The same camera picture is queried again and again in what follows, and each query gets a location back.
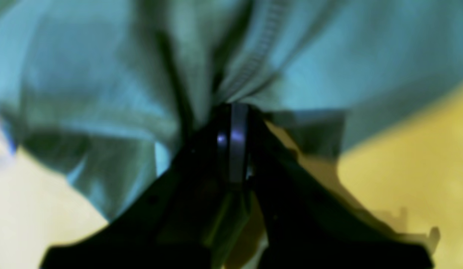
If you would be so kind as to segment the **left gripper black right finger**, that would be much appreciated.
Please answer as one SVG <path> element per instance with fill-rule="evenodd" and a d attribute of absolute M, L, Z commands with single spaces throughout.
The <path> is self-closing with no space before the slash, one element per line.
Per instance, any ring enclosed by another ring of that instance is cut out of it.
<path fill-rule="evenodd" d="M 358 216 L 293 157 L 260 114 L 231 105 L 231 182 L 251 189 L 268 247 L 259 269 L 432 269 L 423 244 Z"/>

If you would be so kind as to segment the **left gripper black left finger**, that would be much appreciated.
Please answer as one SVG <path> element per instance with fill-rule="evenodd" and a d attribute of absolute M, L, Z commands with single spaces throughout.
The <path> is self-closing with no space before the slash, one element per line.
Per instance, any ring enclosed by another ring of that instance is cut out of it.
<path fill-rule="evenodd" d="M 129 209 L 79 243 L 52 247 L 40 268 L 219 269 L 229 118 L 230 107 L 216 109 Z"/>

